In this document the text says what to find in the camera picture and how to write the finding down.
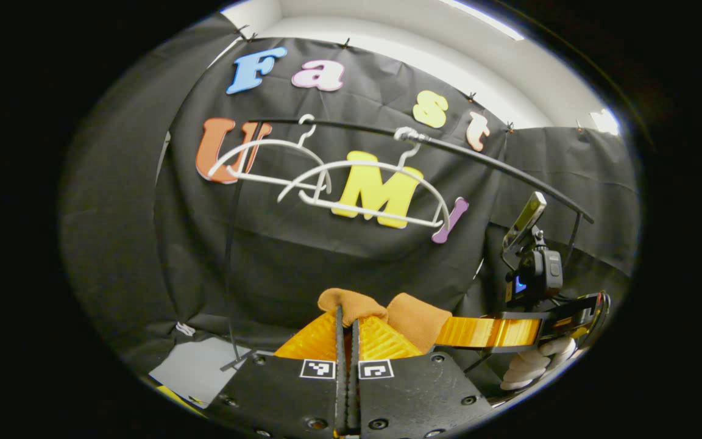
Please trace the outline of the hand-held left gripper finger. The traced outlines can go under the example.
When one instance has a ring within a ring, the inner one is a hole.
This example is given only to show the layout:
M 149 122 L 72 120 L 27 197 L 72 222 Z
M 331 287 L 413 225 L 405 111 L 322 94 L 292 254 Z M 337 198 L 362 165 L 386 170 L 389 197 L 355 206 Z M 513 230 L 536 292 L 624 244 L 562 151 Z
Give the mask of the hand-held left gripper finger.
M 446 352 L 363 360 L 353 324 L 348 420 L 360 438 L 449 438 L 482 425 L 493 406 Z
M 250 354 L 207 417 L 249 438 L 334 438 L 347 418 L 342 307 L 329 330 L 335 360 Z

